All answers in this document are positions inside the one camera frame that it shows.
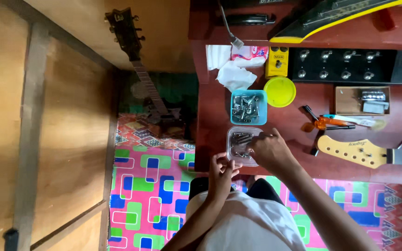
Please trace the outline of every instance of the blue plastic container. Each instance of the blue plastic container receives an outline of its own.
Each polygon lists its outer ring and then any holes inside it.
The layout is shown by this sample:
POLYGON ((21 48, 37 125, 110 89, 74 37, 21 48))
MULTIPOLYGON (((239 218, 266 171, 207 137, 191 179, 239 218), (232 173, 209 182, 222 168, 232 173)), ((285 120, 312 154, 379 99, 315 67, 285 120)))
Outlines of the blue plastic container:
POLYGON ((235 90, 231 97, 231 122, 235 125, 245 126, 261 126, 268 120, 268 95, 263 90, 235 90), (250 123, 243 123, 239 118, 233 116, 234 98, 237 96, 253 96, 258 97, 257 107, 259 110, 259 117, 252 117, 250 123))

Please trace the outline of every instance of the yellow lid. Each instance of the yellow lid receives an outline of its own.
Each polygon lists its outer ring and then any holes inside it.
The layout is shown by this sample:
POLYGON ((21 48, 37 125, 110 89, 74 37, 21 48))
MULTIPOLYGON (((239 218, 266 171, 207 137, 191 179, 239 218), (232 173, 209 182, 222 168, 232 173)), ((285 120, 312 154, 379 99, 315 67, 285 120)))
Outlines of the yellow lid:
POLYGON ((285 107, 296 97, 296 86, 286 77, 270 79, 263 90, 268 95, 268 104, 274 107, 285 107))

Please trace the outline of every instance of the yellow guitar body edge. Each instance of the yellow guitar body edge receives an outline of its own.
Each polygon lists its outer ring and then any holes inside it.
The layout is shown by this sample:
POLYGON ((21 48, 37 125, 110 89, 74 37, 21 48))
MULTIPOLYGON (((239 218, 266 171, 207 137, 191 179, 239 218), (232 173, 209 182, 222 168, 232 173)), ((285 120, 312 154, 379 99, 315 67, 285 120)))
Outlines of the yellow guitar body edge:
POLYGON ((374 145, 368 139, 354 142, 339 142, 323 135, 317 148, 329 155, 376 169, 387 164, 387 149, 374 145))
POLYGON ((351 20, 351 19, 354 19, 354 18, 357 18, 357 17, 361 17, 363 15, 366 15, 366 14, 369 14, 369 13, 372 13, 372 12, 375 12, 375 11, 378 11, 378 10, 382 10, 382 9, 385 9, 385 8, 400 5, 400 4, 402 4, 402 0, 386 3, 386 4, 380 5, 378 7, 375 7, 373 9, 368 9, 366 11, 362 11, 360 13, 351 15, 349 17, 343 18, 341 20, 332 22, 332 23, 324 25, 324 26, 322 26, 322 27, 320 27, 318 29, 315 29, 314 31, 312 31, 308 35, 306 35, 305 37, 273 37, 269 41, 271 43, 293 43, 293 44, 298 44, 298 43, 301 43, 303 40, 305 40, 305 38, 311 36, 312 34, 317 33, 317 32, 319 32, 321 30, 325 30, 326 28, 329 28, 331 26, 335 26, 335 25, 338 25, 338 24, 343 23, 345 21, 348 21, 348 20, 351 20))

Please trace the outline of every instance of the wooden desk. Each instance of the wooden desk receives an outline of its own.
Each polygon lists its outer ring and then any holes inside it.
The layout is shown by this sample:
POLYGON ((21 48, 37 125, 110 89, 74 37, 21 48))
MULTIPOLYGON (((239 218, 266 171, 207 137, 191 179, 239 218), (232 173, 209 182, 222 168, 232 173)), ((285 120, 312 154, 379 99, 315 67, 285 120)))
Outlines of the wooden desk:
MULTIPOLYGON (((234 12, 279 13, 282 18, 292 6, 287 3, 270 5, 265 9, 240 9, 234 12)), ((391 9, 399 28, 389 32, 379 32, 374 28, 371 16, 363 16, 343 24, 333 26, 307 38, 300 44, 289 47, 328 47, 328 48, 366 48, 402 49, 402 7, 391 9)), ((226 134, 232 126, 230 122, 231 93, 218 83, 217 70, 207 71, 205 46, 208 44, 228 44, 224 27, 209 28, 209 12, 191 9, 190 31, 193 58, 198 74, 198 132, 196 143, 195 169, 207 171, 209 157, 226 150, 226 134)), ((271 45, 265 35, 268 26, 232 27, 232 32, 246 45, 271 45)), ((259 78, 250 89, 263 89, 266 80, 264 68, 250 69, 259 78)), ((402 184, 402 166, 384 165, 370 169, 320 152, 317 157, 309 154, 317 130, 311 133, 301 131, 302 125, 310 122, 310 117, 299 110, 309 105, 316 115, 333 112, 334 86, 332 84, 296 83, 297 95, 293 103, 284 108, 268 106, 268 122, 257 126, 263 130, 276 127, 294 156, 313 178, 334 180, 358 180, 402 184)), ((396 147, 402 140, 402 86, 391 87, 391 114, 383 116, 388 123, 380 132, 373 132, 358 126, 352 130, 329 131, 327 135, 339 141, 369 139, 382 147, 396 147)), ((243 167, 242 174, 269 175, 262 167, 243 167)))

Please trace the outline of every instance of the clear plastic container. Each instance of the clear plastic container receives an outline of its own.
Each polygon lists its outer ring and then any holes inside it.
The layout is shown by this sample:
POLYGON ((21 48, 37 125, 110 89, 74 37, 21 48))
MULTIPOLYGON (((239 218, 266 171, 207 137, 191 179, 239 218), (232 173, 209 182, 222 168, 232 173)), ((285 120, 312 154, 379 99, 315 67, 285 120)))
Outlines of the clear plastic container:
POLYGON ((268 95, 263 90, 235 90, 231 96, 231 122, 235 125, 261 126, 268 119, 268 95), (254 96, 258 97, 256 106, 258 107, 259 116, 250 118, 251 122, 244 123, 234 116, 234 99, 237 96, 254 96))
MULTIPOLYGON (((263 132, 262 129, 260 128, 255 128, 255 127, 244 127, 244 126, 233 126, 229 129, 229 131, 227 132, 227 145, 226 145, 226 149, 227 149, 227 159, 228 160, 235 160, 236 163, 242 163, 243 166, 246 167, 256 167, 258 166, 258 164, 255 162, 255 160, 253 158, 243 158, 240 156, 235 156, 235 154, 232 152, 232 145, 231 145, 231 139, 232 136, 234 135, 234 133, 247 133, 247 134, 252 134, 254 137, 258 136, 260 134, 260 132, 263 132)), ((238 146, 241 148, 246 148, 246 145, 241 145, 238 146)))

